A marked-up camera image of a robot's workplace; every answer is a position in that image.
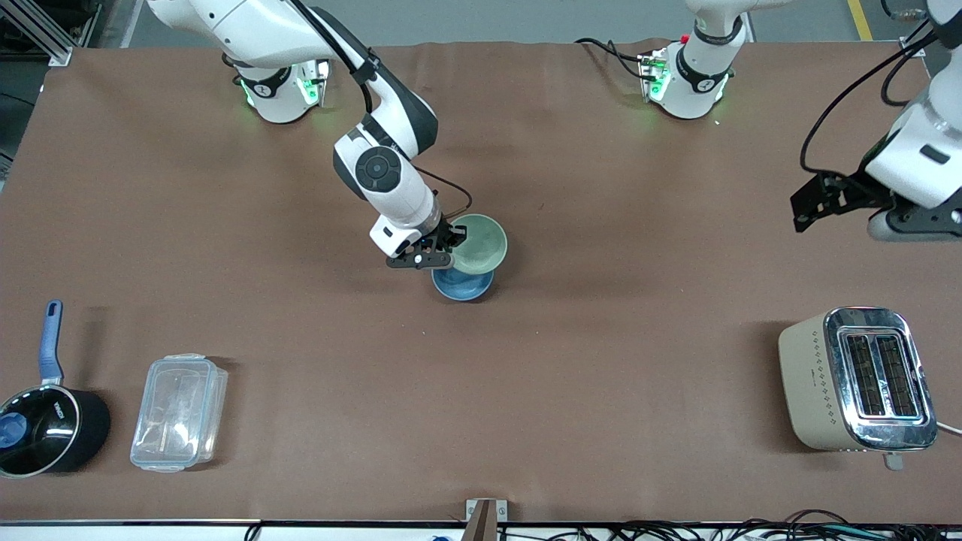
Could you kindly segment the beige and chrome toaster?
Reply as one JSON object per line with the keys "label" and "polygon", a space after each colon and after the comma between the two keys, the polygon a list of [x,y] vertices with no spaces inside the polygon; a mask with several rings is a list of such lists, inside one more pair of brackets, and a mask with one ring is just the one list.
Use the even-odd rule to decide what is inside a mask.
{"label": "beige and chrome toaster", "polygon": [[940,428],[906,319],[888,308],[841,306],[779,335],[794,435],[822,452],[877,452],[889,470],[936,442]]}

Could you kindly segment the aluminium frame profile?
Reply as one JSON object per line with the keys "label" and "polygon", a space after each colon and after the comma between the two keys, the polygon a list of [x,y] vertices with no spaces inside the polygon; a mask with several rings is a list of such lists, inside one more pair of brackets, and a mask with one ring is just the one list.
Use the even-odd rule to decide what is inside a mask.
{"label": "aluminium frame profile", "polygon": [[97,0],[0,0],[0,20],[8,21],[48,58],[68,66],[75,49],[90,45],[102,14]]}

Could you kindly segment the green ceramic bowl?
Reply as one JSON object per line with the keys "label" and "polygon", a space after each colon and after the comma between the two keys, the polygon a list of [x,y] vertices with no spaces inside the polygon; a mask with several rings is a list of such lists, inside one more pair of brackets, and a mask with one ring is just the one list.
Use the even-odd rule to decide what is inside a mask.
{"label": "green ceramic bowl", "polygon": [[452,227],[466,230],[466,240],[454,247],[453,268],[468,275],[491,273],[505,259],[508,239],[496,220],[483,213],[468,213],[454,219]]}

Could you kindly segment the clear plastic food container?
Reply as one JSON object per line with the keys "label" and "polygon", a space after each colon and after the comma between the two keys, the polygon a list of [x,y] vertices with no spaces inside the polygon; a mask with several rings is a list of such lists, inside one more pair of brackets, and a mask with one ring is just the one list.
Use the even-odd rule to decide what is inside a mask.
{"label": "clear plastic food container", "polygon": [[201,354],[151,364],[130,460],[142,470],[177,473],[213,458],[229,373]]}

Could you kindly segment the metal table clamp bracket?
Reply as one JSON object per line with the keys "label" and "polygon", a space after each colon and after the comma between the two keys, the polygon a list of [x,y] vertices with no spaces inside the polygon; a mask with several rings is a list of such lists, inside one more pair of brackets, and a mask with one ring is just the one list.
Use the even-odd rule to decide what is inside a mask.
{"label": "metal table clamp bracket", "polygon": [[508,521],[506,499],[466,500],[466,527],[461,541],[503,541],[501,525]]}

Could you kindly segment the brown table cover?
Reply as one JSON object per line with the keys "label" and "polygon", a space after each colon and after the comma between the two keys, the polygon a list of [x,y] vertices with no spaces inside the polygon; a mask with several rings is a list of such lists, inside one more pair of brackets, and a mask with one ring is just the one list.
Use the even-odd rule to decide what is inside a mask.
{"label": "brown table cover", "polygon": [[[37,382],[62,299],[65,382],[111,432],[75,475],[0,479],[0,520],[446,520],[500,497],[519,520],[962,523],[962,439],[890,472],[791,430],[777,341],[838,306],[916,337],[936,415],[962,425],[962,243],[880,243],[868,212],[803,234],[798,148],[891,42],[752,44],[708,119],[639,99],[569,44],[423,44],[381,58],[440,117],[425,169],[497,219],[483,301],[391,270],[337,178],[363,101],[262,121],[214,49],[82,50],[49,71],[0,194],[0,401]],[[228,373],[213,458],[130,451],[149,367]]]}

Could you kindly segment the blue ceramic bowl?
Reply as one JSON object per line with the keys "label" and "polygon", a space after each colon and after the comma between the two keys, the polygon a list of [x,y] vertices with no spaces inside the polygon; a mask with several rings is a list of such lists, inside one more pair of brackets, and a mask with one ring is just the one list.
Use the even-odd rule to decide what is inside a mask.
{"label": "blue ceramic bowl", "polygon": [[466,274],[457,268],[433,268],[431,280],[437,291],[451,301],[475,301],[483,297],[495,279],[495,271]]}

